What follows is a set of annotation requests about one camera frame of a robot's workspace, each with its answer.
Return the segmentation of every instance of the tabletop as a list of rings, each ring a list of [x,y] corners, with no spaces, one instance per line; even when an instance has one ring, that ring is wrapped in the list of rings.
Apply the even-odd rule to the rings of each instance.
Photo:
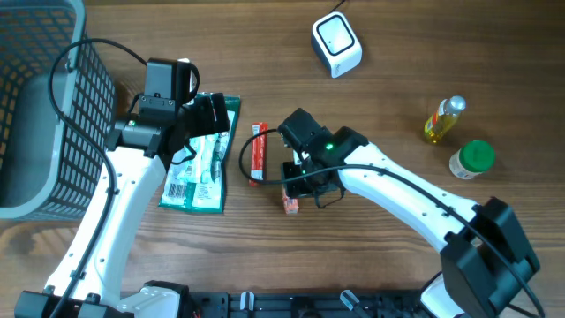
[[[280,186],[248,185],[237,154],[252,123],[276,128],[301,107],[333,132],[348,126],[364,134],[446,191],[510,204],[541,262],[530,285],[549,317],[565,316],[565,4],[350,1],[340,10],[363,46],[363,59],[331,79],[310,32],[334,5],[88,5],[90,36],[123,43],[144,58],[188,57],[200,70],[201,91],[242,100],[227,158],[225,213],[158,208],[160,187],[139,227],[123,291],[152,279],[188,284],[192,291],[417,289],[441,269],[439,255],[415,231],[367,199],[348,193],[325,209],[304,199],[296,216],[286,216]],[[116,49],[98,50],[123,111],[142,91],[144,69]],[[424,123],[451,95],[464,96],[468,109],[440,145],[429,145]],[[449,158],[475,139],[493,146],[494,167],[473,180],[455,178]],[[276,136],[267,146],[267,177],[279,178],[291,151]],[[13,315],[22,290],[42,289],[78,226],[0,223],[0,316]],[[522,293],[514,302],[532,309]]]

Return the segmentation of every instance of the small glass bottle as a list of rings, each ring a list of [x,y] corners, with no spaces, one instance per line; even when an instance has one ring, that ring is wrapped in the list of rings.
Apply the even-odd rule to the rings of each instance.
[[[496,160],[496,153],[486,141],[473,140],[449,159],[449,169],[461,179],[472,179],[487,172]]]
[[[465,109],[465,99],[453,96],[443,100],[440,107],[426,121],[424,136],[426,140],[436,144],[456,124],[461,112]]]

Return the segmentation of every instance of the wooden table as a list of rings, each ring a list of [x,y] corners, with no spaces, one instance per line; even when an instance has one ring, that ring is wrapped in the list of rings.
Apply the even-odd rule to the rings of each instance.
[[[227,163],[223,216],[157,207],[139,227],[123,290],[157,279],[193,291],[296,292],[419,288],[440,270],[437,253],[409,227],[349,194],[326,209],[300,201],[286,216],[279,186],[250,187],[237,153],[254,121],[277,127],[302,107],[335,131],[354,128],[405,168],[447,191],[511,204],[541,261],[531,280],[549,317],[565,315],[565,6],[541,1],[351,1],[343,7],[363,45],[361,65],[330,79],[310,46],[328,1],[87,7],[91,36],[121,42],[145,58],[189,57],[201,90],[241,95]],[[142,90],[144,70],[98,46],[121,108]],[[422,140],[442,99],[468,109],[439,146]],[[492,171],[472,181],[448,159],[466,142],[497,152]],[[267,175],[291,152],[268,138]],[[78,223],[0,223],[0,315],[22,290],[40,291]],[[532,308],[521,294],[515,303]]]

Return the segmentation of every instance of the plastic bin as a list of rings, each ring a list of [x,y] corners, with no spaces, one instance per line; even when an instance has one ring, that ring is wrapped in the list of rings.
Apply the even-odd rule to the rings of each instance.
[[[47,95],[53,61],[87,38],[80,1],[0,2],[0,218],[72,220],[87,210],[102,159],[57,120]],[[55,97],[103,147],[116,92],[94,45],[73,49],[57,68]]]

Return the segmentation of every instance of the white cube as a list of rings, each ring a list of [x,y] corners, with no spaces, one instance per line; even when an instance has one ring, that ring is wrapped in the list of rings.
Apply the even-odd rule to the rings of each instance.
[[[312,47],[332,78],[343,75],[361,62],[363,50],[350,23],[340,12],[332,12],[312,26]]]

